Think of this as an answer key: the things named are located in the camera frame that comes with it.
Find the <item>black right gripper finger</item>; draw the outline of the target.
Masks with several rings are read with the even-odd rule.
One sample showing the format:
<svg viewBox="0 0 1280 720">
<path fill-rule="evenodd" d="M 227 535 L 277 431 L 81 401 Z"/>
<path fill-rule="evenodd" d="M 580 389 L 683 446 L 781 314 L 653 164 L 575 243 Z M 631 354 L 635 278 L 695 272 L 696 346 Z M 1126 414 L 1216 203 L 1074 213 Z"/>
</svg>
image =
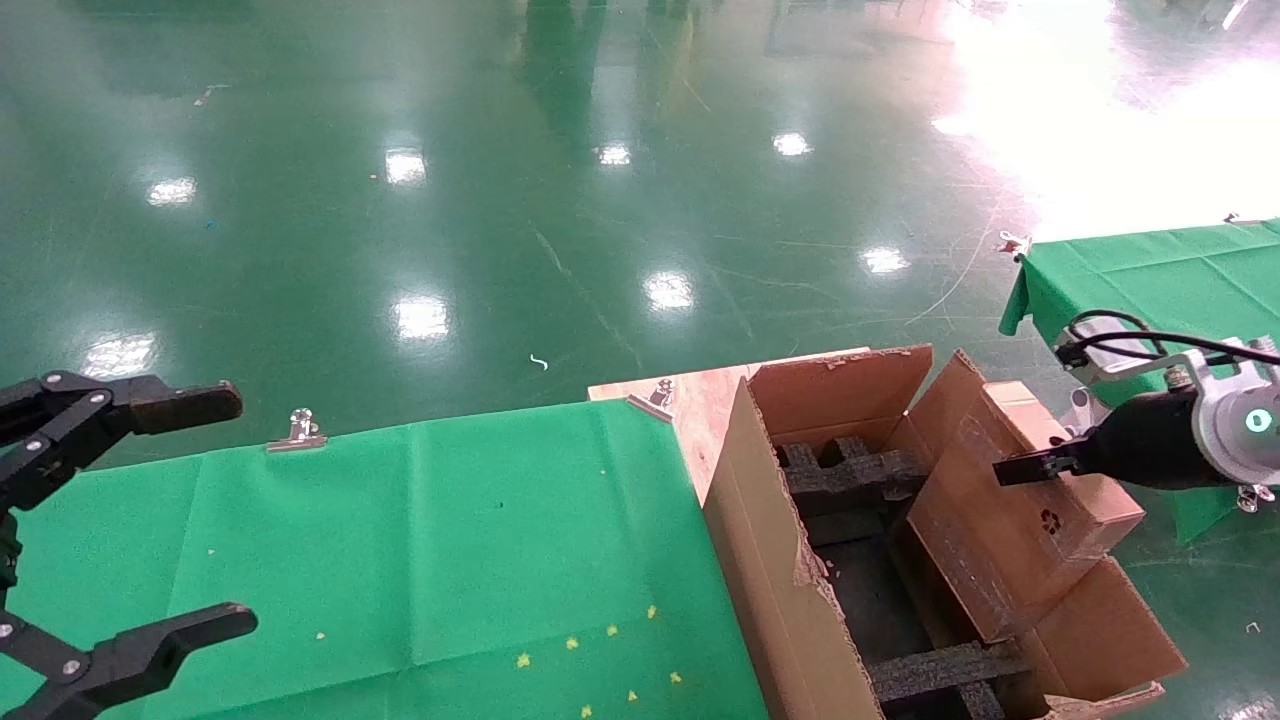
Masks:
<svg viewBox="0 0 1280 720">
<path fill-rule="evenodd" d="M 1064 473 L 1079 475 L 1080 447 L 1079 442 L 1062 442 L 1006 457 L 993 464 L 995 478 L 1000 486 L 1012 487 L 1051 482 Z"/>
</svg>

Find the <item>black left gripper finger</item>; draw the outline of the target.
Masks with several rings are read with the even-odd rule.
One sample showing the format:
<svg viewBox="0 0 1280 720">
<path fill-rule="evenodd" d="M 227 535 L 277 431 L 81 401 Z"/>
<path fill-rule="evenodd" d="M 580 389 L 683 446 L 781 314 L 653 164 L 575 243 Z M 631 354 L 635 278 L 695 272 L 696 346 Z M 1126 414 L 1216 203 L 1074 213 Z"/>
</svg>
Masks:
<svg viewBox="0 0 1280 720">
<path fill-rule="evenodd" d="M 230 421 L 239 391 L 221 380 L 172 388 L 155 375 L 99 380 L 51 372 L 3 388 L 1 507 L 31 511 L 127 436 Z"/>
<path fill-rule="evenodd" d="M 1 625 L 3 655 L 44 676 L 5 719 L 96 719 L 168 689 L 193 652 L 255 632 L 259 618 L 241 603 L 219 603 L 132 628 L 88 651 L 6 610 Z"/>
</svg>

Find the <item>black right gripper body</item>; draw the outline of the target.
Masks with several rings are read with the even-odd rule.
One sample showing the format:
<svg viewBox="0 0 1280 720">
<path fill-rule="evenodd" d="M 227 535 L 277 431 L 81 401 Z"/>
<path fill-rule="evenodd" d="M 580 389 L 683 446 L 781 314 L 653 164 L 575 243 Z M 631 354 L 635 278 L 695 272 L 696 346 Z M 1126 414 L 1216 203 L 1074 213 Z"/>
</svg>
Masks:
<svg viewBox="0 0 1280 720">
<path fill-rule="evenodd" d="M 1151 489 L 1225 487 L 1194 432 L 1196 389 L 1137 395 L 1075 443 L 1075 474 L 1098 474 Z"/>
</svg>

